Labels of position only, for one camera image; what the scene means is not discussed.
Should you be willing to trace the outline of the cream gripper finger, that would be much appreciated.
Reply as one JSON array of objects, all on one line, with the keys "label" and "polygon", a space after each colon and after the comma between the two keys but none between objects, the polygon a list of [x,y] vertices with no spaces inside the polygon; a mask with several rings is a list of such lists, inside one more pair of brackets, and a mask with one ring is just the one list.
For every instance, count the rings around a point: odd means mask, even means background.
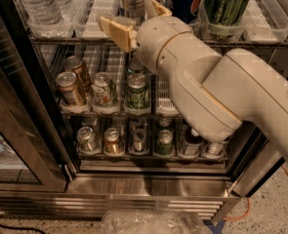
[{"label": "cream gripper finger", "polygon": [[130,53],[136,48],[137,23],[133,19],[100,15],[98,25],[101,31],[124,52]]},{"label": "cream gripper finger", "polygon": [[148,20],[159,16],[171,16],[172,12],[156,0],[144,0],[146,18]]}]

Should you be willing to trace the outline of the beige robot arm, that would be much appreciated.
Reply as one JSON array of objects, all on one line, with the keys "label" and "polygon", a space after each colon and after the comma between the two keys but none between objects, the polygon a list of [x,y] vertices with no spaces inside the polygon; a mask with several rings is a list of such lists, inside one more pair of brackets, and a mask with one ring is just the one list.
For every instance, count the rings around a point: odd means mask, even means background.
[{"label": "beige robot arm", "polygon": [[244,49],[220,55],[167,9],[139,27],[125,17],[99,15],[98,25],[124,52],[135,51],[164,77],[169,97],[190,126],[211,142],[254,123],[288,162],[288,81]]}]

